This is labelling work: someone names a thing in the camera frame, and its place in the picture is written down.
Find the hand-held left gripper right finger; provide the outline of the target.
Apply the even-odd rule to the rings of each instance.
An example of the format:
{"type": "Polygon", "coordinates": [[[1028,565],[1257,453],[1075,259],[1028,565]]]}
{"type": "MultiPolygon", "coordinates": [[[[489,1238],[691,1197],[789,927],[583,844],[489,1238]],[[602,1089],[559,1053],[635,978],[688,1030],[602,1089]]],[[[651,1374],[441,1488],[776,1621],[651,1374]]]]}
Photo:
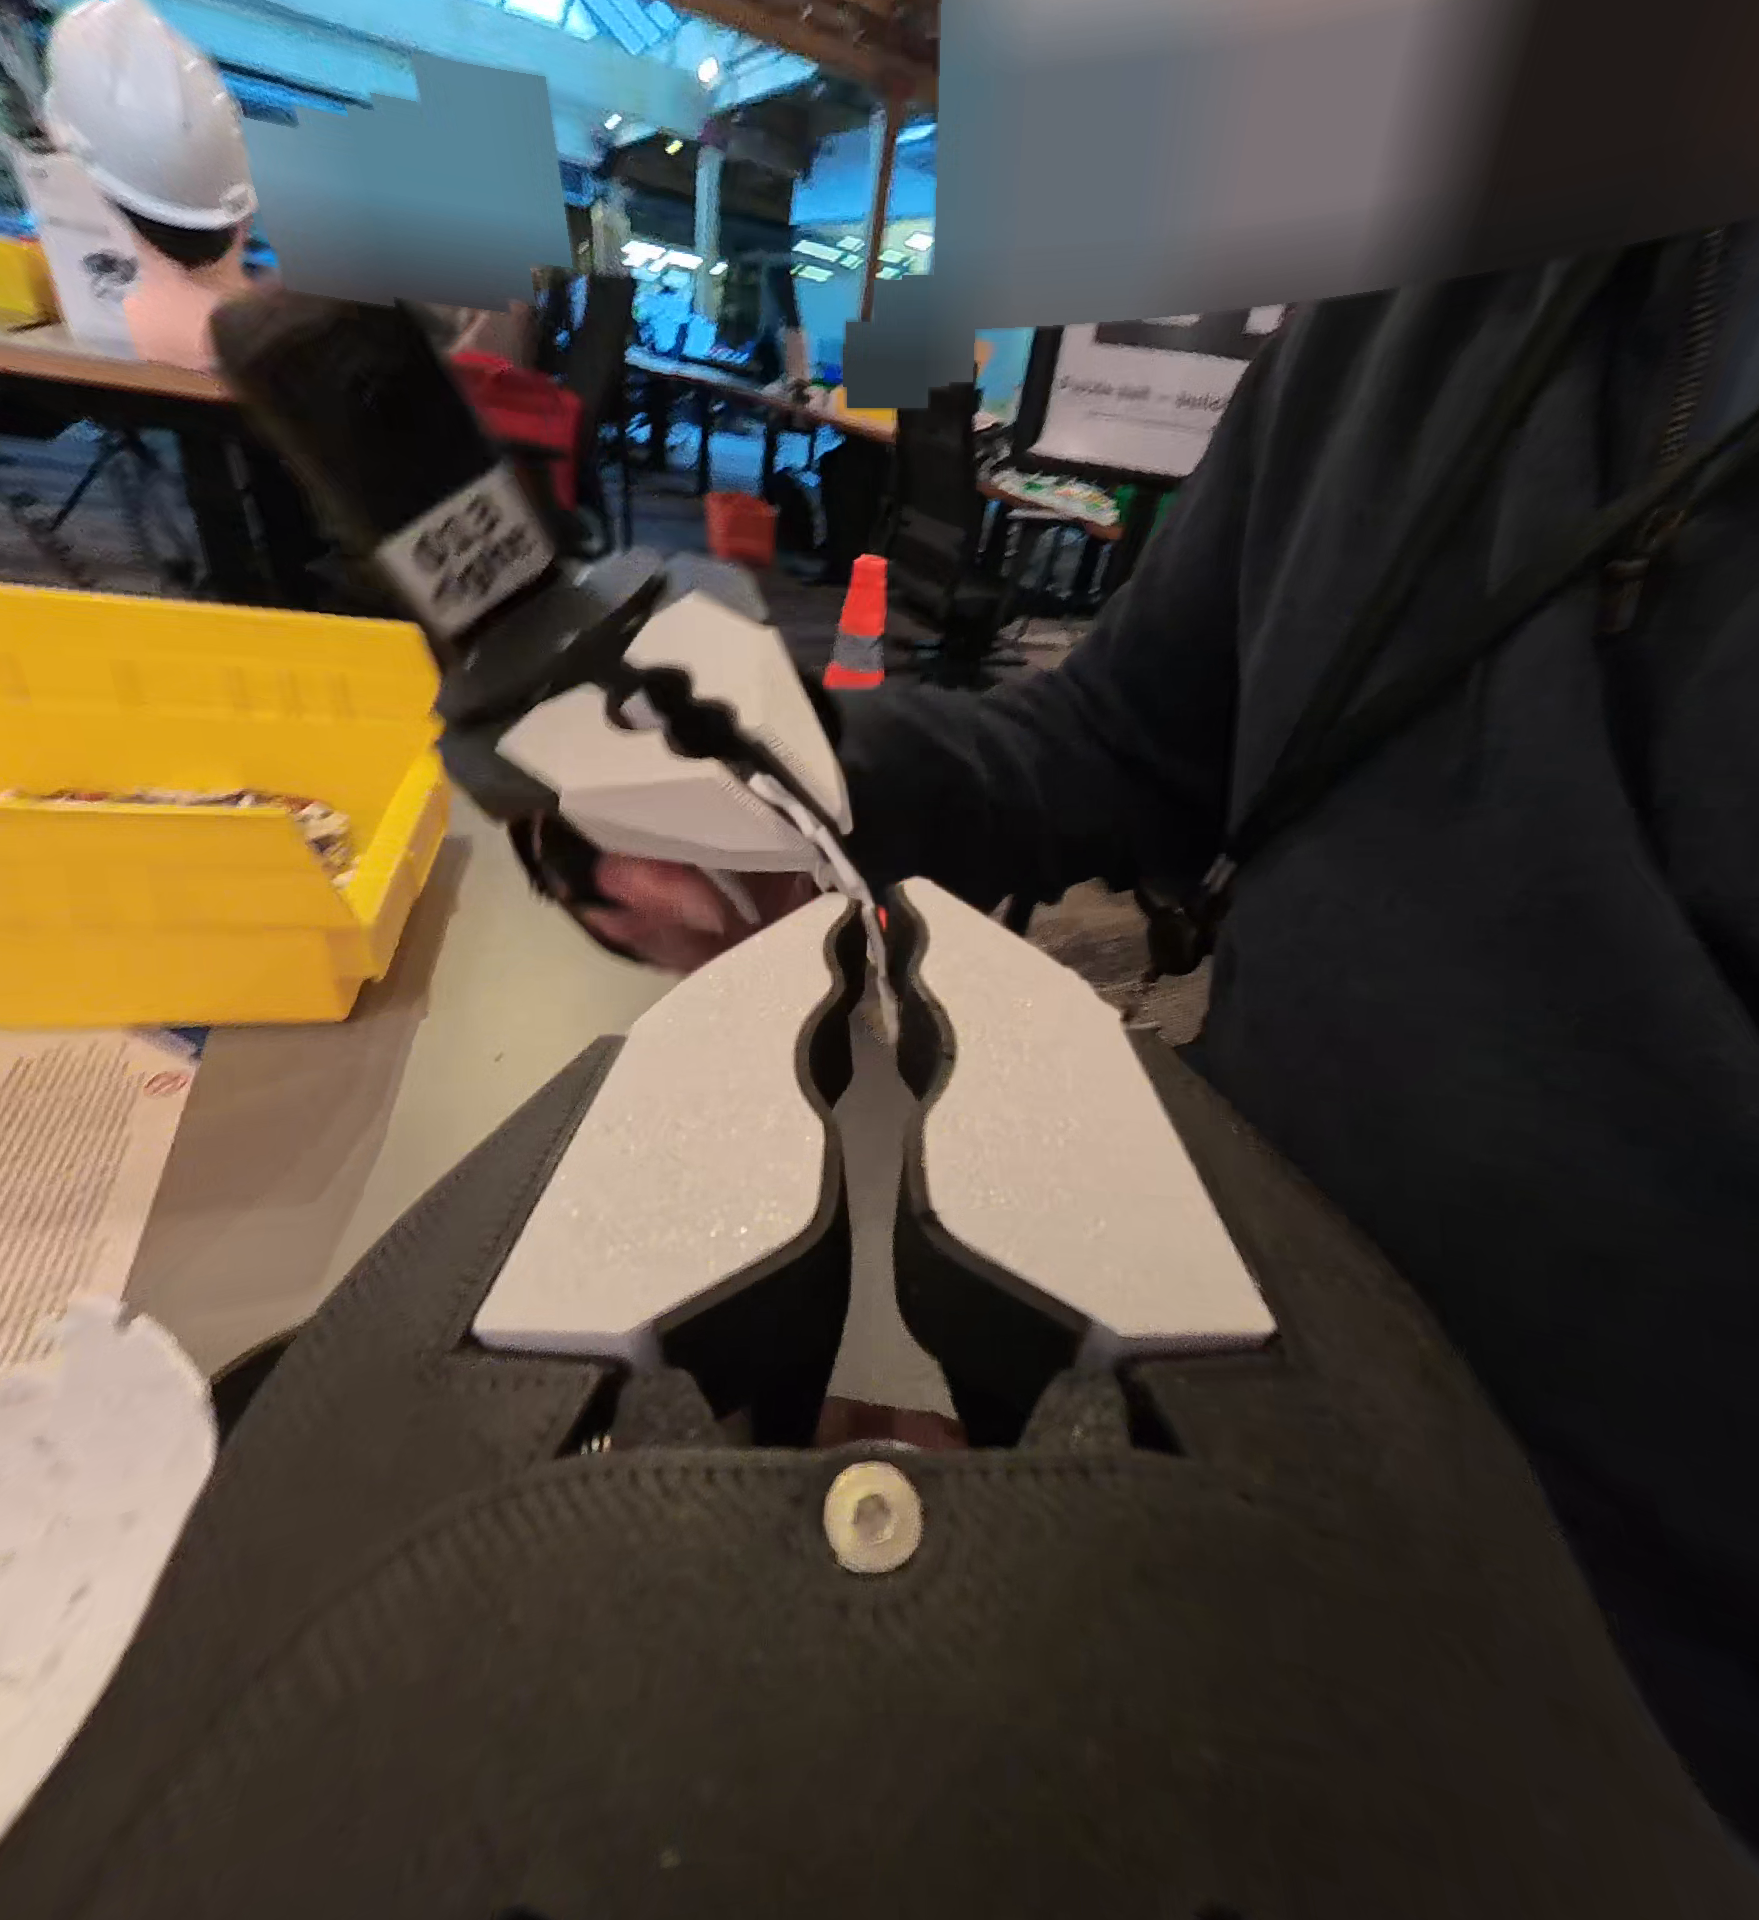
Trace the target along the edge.
{"type": "Polygon", "coordinates": [[[1272,1342],[1138,1035],[1081,974],[915,877],[892,1003],[914,1099],[894,1294],[970,1445],[1015,1447],[1066,1376],[1272,1342]]]}

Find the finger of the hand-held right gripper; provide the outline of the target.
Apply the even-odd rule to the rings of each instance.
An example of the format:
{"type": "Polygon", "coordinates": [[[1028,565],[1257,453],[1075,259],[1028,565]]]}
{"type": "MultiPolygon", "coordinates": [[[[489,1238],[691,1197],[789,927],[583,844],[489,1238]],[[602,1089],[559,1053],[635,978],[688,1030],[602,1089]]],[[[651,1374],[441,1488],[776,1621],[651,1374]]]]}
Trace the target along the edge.
{"type": "Polygon", "coordinates": [[[543,787],[559,814],[601,851],[717,872],[812,871],[798,837],[639,837],[616,807],[635,797],[651,745],[651,736],[616,723],[605,694],[561,694],[513,723],[497,753],[543,787]]]}
{"type": "Polygon", "coordinates": [[[851,828],[834,738],[773,626],[691,592],[646,622],[620,669],[614,719],[653,738],[616,807],[639,837],[851,828]]]}

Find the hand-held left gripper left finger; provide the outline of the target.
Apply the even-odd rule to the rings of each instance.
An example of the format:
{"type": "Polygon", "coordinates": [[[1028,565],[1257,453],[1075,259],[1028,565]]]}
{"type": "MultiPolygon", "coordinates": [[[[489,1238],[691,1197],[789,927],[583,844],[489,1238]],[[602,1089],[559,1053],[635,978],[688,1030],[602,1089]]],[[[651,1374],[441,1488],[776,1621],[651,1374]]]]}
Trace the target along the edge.
{"type": "Polygon", "coordinates": [[[758,1445],[809,1445],[849,1300],[834,1102],[865,974],[862,909],[820,898],[635,1020],[476,1310],[476,1342],[679,1372],[758,1445]]]}

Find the small puzzle piece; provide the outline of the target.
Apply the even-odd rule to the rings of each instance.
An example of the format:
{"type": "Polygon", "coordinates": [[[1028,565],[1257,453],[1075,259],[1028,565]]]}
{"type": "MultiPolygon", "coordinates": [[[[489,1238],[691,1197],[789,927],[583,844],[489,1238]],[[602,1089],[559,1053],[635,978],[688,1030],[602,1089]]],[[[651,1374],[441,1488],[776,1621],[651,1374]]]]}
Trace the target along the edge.
{"type": "Polygon", "coordinates": [[[876,1028],[895,1050],[900,1038],[897,997],[889,974],[887,913],[869,884],[853,867],[839,830],[794,787],[775,773],[753,773],[747,791],[773,809],[807,844],[818,888],[855,904],[865,936],[867,974],[877,997],[876,1028]]]}

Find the heap of puzzle pieces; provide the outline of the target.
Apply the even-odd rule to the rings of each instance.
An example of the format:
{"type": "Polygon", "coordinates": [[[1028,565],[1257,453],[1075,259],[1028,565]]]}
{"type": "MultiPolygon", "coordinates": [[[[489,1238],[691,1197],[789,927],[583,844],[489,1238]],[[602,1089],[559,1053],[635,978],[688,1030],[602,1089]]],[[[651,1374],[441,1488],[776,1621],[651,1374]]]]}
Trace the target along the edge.
{"type": "Polygon", "coordinates": [[[137,789],[90,789],[61,787],[46,791],[2,789],[0,803],[28,803],[44,807],[87,807],[87,809],[197,809],[231,812],[267,812],[282,814],[298,830],[308,851],[333,880],[343,888],[357,871],[357,852],[353,847],[350,824],[338,809],[308,797],[296,797],[276,791],[237,787],[220,791],[195,791],[176,787],[137,787],[137,789]]]}

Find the yellow plastic bin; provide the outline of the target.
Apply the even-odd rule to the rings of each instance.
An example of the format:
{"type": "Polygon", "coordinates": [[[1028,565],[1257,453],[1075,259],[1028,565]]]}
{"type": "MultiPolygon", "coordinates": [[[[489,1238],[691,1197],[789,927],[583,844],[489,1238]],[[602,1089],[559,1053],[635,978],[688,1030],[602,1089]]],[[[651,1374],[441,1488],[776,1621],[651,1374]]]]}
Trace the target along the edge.
{"type": "Polygon", "coordinates": [[[382,978],[449,823],[405,620],[0,584],[0,791],[251,787],[347,814],[0,803],[0,1026],[324,1022],[382,978]]]}

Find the colourful puzzle ball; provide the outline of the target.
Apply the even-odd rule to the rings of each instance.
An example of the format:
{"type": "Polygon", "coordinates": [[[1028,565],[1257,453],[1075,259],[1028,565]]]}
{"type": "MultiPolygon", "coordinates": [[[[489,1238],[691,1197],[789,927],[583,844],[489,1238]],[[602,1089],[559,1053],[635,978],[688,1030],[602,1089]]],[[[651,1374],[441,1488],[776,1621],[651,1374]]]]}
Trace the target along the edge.
{"type": "Polygon", "coordinates": [[[99,1704],[220,1445],[205,1376],[79,1300],[0,1368],[0,1842],[99,1704]]]}

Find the person's right hand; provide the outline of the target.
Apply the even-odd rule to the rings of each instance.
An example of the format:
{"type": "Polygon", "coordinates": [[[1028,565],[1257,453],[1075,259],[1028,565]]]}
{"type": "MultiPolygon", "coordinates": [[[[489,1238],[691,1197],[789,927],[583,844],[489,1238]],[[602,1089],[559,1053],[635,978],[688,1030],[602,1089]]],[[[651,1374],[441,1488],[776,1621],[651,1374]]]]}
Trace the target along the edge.
{"type": "Polygon", "coordinates": [[[816,882],[804,872],[713,877],[691,864],[602,851],[585,890],[567,890],[565,906],[609,954],[684,976],[816,895],[816,882]]]}

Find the person's left hand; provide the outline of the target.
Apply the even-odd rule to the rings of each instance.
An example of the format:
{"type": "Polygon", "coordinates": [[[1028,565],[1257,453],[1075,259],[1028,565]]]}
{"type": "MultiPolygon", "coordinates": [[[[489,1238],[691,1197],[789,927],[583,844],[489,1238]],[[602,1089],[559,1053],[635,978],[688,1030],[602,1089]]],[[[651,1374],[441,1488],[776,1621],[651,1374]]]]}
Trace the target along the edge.
{"type": "Polygon", "coordinates": [[[967,1445],[962,1426],[951,1416],[843,1395],[829,1395],[822,1401],[815,1443],[820,1449],[859,1445],[919,1452],[962,1452],[967,1445]]]}

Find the orange traffic cone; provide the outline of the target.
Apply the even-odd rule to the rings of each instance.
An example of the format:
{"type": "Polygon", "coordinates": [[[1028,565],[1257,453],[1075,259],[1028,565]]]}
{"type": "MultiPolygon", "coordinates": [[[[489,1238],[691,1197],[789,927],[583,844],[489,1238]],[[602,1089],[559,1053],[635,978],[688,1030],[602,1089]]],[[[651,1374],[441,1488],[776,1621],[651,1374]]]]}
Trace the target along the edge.
{"type": "Polygon", "coordinates": [[[830,658],[820,676],[826,691],[867,691],[887,680],[889,562],[859,555],[849,565],[830,658]]]}

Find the red storage bin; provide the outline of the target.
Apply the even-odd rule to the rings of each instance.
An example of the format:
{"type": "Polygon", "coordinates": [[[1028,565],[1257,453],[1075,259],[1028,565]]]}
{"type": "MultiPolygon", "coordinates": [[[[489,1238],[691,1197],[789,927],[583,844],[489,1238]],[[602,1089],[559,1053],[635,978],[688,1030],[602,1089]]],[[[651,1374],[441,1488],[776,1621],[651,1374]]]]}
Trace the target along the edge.
{"type": "Polygon", "coordinates": [[[579,398],[550,374],[482,351],[456,351],[451,370],[487,438],[534,491],[559,511],[579,505],[583,409],[579,398]]]}

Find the black framed sign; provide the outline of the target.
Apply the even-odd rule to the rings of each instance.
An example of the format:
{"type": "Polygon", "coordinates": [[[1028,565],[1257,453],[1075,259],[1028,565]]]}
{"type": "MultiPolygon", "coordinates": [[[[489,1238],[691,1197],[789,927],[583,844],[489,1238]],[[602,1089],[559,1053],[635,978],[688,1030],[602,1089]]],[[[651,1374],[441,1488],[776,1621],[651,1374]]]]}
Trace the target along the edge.
{"type": "Polygon", "coordinates": [[[1289,319],[1283,303],[1033,335],[1011,452],[1018,465],[1177,483],[1250,361],[1289,319]]]}

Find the pink mannequin head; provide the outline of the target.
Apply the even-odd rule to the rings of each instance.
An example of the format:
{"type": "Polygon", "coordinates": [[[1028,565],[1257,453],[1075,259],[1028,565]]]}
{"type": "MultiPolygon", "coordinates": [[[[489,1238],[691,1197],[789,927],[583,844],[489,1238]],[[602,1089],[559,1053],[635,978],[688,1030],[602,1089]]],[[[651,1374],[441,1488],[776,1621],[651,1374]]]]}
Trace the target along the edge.
{"type": "Polygon", "coordinates": [[[178,227],[120,209],[133,239],[134,279],[122,319],[137,356],[215,372],[214,314],[247,292],[243,244],[249,221],[178,227]]]}

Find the wooden work table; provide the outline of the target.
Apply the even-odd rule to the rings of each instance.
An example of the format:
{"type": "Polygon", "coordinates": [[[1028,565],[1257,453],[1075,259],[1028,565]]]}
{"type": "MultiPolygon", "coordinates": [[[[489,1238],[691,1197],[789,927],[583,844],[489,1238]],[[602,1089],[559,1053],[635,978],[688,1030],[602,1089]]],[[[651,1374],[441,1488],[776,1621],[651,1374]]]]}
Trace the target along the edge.
{"type": "Polygon", "coordinates": [[[55,439],[79,425],[96,452],[70,505],[110,467],[139,474],[139,488],[174,475],[203,589],[220,602],[269,600],[267,555],[247,500],[246,429],[218,377],[79,348],[56,325],[0,331],[0,435],[55,439]]]}

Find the white carton box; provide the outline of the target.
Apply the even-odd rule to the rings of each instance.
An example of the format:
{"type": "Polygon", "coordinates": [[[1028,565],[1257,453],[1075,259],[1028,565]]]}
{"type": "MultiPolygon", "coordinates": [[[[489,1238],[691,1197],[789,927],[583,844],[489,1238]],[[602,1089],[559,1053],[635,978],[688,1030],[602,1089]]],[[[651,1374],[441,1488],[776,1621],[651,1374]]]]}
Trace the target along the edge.
{"type": "Polygon", "coordinates": [[[9,165],[46,256],[61,322],[104,356],[137,356],[122,303],[139,257],[130,227],[68,154],[14,141],[9,165]]]}

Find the white instruction leaflet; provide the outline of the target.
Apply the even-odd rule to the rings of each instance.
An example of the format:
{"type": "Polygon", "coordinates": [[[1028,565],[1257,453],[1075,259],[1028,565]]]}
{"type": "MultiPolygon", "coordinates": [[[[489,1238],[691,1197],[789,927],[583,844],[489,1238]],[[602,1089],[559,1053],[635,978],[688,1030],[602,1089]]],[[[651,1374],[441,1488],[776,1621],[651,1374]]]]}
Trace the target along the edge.
{"type": "Polygon", "coordinates": [[[0,1028],[0,1370],[119,1307],[205,1048],[201,1026],[0,1028]]]}

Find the white hard hat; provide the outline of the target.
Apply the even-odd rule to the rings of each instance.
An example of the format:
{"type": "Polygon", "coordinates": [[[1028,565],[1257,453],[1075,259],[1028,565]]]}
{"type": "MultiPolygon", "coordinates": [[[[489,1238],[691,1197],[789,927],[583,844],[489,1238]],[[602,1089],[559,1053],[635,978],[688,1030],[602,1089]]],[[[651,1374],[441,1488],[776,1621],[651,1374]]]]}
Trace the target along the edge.
{"type": "Polygon", "coordinates": [[[215,232],[256,211],[237,104],[149,4],[84,1],[56,20],[43,124],[106,202],[149,223],[215,232]]]}

